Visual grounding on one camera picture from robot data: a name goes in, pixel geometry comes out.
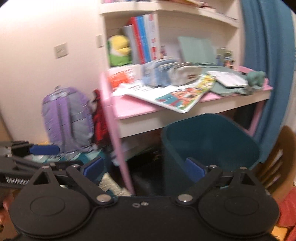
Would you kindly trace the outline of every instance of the duck plush toy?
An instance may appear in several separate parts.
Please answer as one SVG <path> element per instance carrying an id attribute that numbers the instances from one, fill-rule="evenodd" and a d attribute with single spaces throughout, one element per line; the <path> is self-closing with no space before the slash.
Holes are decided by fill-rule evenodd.
<path id="1" fill-rule="evenodd" d="M 114 35 L 108 39 L 109 61 L 111 66 L 131 64 L 129 39 L 123 35 Z"/>

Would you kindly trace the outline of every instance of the switch plate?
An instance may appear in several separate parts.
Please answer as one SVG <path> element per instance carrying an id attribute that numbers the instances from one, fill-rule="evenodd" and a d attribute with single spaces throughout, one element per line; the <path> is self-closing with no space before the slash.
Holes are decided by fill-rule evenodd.
<path id="1" fill-rule="evenodd" d="M 55 53 L 56 58 L 61 58 L 61 57 L 68 55 L 67 43 L 55 46 L 54 53 Z"/>
<path id="2" fill-rule="evenodd" d="M 103 44 L 103 35 L 98 35 L 96 37 L 96 43 L 97 43 L 98 48 L 104 47 L 104 44 Z"/>

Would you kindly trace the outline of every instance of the desk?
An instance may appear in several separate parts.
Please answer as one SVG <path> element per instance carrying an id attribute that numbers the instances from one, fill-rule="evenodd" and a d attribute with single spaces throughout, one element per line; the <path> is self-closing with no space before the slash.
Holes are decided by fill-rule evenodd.
<path id="1" fill-rule="evenodd" d="M 248 73 L 251 69 L 240 67 L 239 71 Z M 106 116 L 112 145 L 120 164 L 123 180 L 128 190 L 133 194 L 134 189 L 127 164 L 124 160 L 120 138 L 162 128 L 172 122 L 196 115 L 220 113 L 259 102 L 251 123 L 250 134 L 252 135 L 260 119 L 264 101 L 270 98 L 272 90 L 272 87 L 268 85 L 268 79 L 265 79 L 263 89 L 256 91 L 250 96 L 235 94 L 221 97 L 214 93 L 206 93 L 189 112 L 181 114 L 131 96 L 112 97 L 111 87 L 105 73 L 101 75 L 101 84 L 102 106 Z"/>

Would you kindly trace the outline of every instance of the dark green trash can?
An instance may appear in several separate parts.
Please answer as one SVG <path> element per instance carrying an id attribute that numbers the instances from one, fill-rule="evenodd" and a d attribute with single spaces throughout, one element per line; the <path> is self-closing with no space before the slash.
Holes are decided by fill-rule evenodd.
<path id="1" fill-rule="evenodd" d="M 218 114 L 204 114 L 166 126 L 164 146 L 165 194 L 178 195 L 193 182 L 184 162 L 193 157 L 201 164 L 217 165 L 224 171 L 250 168 L 259 158 L 256 142 L 234 122 Z"/>

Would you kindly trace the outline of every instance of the blue book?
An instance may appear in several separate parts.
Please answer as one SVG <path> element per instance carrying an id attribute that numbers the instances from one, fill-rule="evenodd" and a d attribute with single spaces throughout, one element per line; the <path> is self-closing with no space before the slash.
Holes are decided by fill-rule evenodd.
<path id="1" fill-rule="evenodd" d="M 150 53 L 149 53 L 149 47 L 148 47 L 148 41 L 147 41 L 146 32 L 145 32 L 143 16 L 137 17 L 137 23 L 138 23 L 141 43 L 143 46 L 145 62 L 147 63 L 147 62 L 151 61 L 151 58 L 150 58 Z"/>

